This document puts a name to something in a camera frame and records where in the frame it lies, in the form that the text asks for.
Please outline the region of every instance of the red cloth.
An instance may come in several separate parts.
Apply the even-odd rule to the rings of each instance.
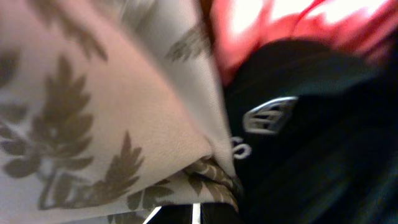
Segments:
[[[279,39],[313,39],[382,63],[398,28],[398,0],[214,0],[211,19],[221,79],[260,46]]]

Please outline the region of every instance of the white stripe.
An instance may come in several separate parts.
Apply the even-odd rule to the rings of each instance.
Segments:
[[[192,206],[192,224],[200,224],[200,203]]]
[[[162,207],[156,207],[148,216],[147,219],[145,219],[143,224],[147,224],[155,215],[156,213],[161,209]]]

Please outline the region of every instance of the silver emblem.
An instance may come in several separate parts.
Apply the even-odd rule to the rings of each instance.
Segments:
[[[277,134],[290,118],[298,98],[281,97],[263,103],[243,116],[243,128],[247,133]]]

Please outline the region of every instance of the black fabric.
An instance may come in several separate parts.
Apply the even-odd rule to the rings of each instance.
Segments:
[[[192,205],[162,207],[148,224],[191,224]]]
[[[201,224],[244,224],[235,209],[225,203],[203,203]],[[148,224],[191,224],[192,205],[165,206]]]
[[[246,223],[398,223],[396,77],[376,77],[359,59],[334,52],[311,56],[312,43],[296,44],[263,48],[226,90],[232,134],[253,149],[236,162],[246,191],[240,215]],[[264,49],[305,56],[262,66],[273,55]],[[278,135],[243,131],[245,112],[292,95],[300,99]]]

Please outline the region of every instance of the leaf pattern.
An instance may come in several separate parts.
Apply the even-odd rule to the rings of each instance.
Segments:
[[[0,89],[15,77],[19,66],[18,50],[6,50],[0,53]],[[20,122],[26,114],[26,107],[14,103],[0,104],[0,118],[8,123]]]
[[[65,37],[74,38],[87,59],[91,58],[91,54],[96,54],[100,59],[108,60],[104,47],[90,31],[68,15],[60,1],[27,0],[27,3],[47,27],[50,27],[51,23],[57,23]]]
[[[206,25],[200,21],[171,46],[166,58],[171,61],[197,58],[201,54],[211,55],[211,45],[206,34]]]
[[[4,171],[10,177],[23,178],[38,171],[40,161],[38,157],[30,157],[26,159],[13,159],[4,166]]]
[[[109,224],[143,224],[144,222],[145,219],[137,215],[135,212],[108,215]]]
[[[226,202],[238,209],[231,193],[235,188],[234,183],[214,161],[196,161],[185,168],[184,173],[188,175],[188,183],[198,196],[205,186],[216,202]]]
[[[46,79],[46,96],[42,114],[34,118],[30,137],[38,143],[36,149],[42,157],[57,159],[57,168],[79,170],[88,166],[93,158],[73,159],[88,146],[71,150],[73,146],[89,142],[86,137],[93,123],[90,114],[79,114],[90,96],[83,93],[85,77],[72,79],[72,66],[64,56],[58,59],[55,78]]]
[[[14,77],[19,65],[19,52],[4,51],[0,54],[0,88],[8,84]]]
[[[128,192],[129,188],[137,182],[136,175],[144,158],[139,158],[142,149],[140,147],[131,151],[131,139],[129,133],[124,136],[120,156],[114,156],[111,165],[105,175],[105,179],[96,182],[93,195],[90,200],[97,204],[111,203]]]
[[[78,157],[87,150],[92,137],[88,135],[93,124],[91,114],[82,113],[90,100],[83,91],[85,76],[73,78],[69,60],[60,56],[58,70],[45,80],[46,101],[42,111],[32,119],[29,140],[19,138],[4,123],[0,122],[1,149],[11,159],[3,171],[10,177],[23,178],[36,174],[44,187],[38,201],[39,210],[51,208],[84,208],[111,203],[126,194],[137,182],[137,171],[144,158],[140,147],[132,150],[131,138],[126,132],[120,155],[114,156],[103,180],[93,184],[72,174],[88,167],[94,157]],[[23,113],[14,105],[0,105],[0,113],[9,110],[17,116],[2,119],[20,121]],[[44,172],[43,161],[51,164],[50,173]],[[158,186],[161,195],[170,193]],[[130,220],[131,216],[117,220]]]
[[[134,193],[127,197],[127,205],[131,210],[137,210],[139,208],[139,204],[142,201],[142,208],[149,209],[159,204],[165,204],[164,202],[158,201],[159,198],[166,197],[172,195],[174,193],[173,190],[164,187],[164,185],[170,183],[169,180],[164,179],[160,182],[154,184],[153,186],[147,187],[140,192]]]

